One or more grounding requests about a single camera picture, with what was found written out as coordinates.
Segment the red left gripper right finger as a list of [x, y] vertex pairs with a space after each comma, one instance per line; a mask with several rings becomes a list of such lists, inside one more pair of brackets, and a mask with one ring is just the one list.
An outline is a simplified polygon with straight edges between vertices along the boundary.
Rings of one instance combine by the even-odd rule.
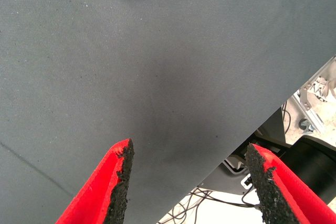
[[246, 164], [264, 223], [335, 223], [335, 212], [268, 149], [249, 144]]

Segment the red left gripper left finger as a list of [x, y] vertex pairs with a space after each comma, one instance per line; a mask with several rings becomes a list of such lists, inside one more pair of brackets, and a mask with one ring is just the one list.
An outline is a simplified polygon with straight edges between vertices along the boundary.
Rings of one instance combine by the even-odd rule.
[[56, 223], [123, 223], [133, 157], [131, 139], [114, 144]]

